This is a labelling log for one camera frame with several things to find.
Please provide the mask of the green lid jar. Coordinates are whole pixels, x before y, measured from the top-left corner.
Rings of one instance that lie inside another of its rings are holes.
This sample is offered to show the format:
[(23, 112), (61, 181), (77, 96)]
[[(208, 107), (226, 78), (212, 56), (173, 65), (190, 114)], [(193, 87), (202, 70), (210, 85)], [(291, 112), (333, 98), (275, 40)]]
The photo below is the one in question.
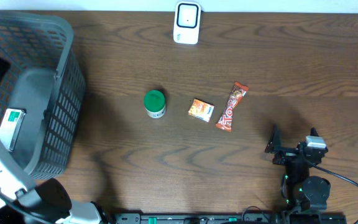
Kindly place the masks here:
[(166, 112), (165, 96), (161, 91), (151, 90), (144, 96), (144, 106), (151, 118), (161, 118)]

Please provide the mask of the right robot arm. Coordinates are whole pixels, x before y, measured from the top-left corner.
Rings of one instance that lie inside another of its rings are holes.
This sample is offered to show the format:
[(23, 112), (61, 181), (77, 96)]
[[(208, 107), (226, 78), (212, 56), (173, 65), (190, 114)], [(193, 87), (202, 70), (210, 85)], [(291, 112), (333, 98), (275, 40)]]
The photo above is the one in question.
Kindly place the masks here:
[(311, 128), (305, 141), (296, 147), (285, 147), (278, 127), (274, 126), (265, 152), (274, 155), (273, 164), (285, 167), (280, 191), (287, 208), (275, 217), (277, 222), (321, 223), (321, 212), (327, 209), (331, 184), (322, 177), (310, 175), (310, 168), (320, 164), (328, 152), (324, 139)]

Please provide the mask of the orange chocolate bar wrapper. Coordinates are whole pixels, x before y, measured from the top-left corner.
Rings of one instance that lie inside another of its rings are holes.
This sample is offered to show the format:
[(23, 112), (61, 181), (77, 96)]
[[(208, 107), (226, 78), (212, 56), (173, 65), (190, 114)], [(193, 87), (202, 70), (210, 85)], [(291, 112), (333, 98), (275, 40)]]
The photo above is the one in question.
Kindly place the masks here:
[(219, 121), (215, 124), (215, 127), (227, 132), (232, 131), (233, 110), (239, 104), (241, 99), (246, 95), (248, 90), (248, 86), (242, 85), (239, 82), (234, 83), (229, 99), (226, 103), (226, 107)]

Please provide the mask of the white green medicine box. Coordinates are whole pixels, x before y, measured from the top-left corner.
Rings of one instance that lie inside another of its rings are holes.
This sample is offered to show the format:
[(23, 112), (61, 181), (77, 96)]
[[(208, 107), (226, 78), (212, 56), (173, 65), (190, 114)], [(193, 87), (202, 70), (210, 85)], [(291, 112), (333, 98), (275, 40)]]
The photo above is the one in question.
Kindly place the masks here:
[(24, 110), (8, 108), (0, 125), (0, 141), (4, 147), (12, 152), (26, 112)]

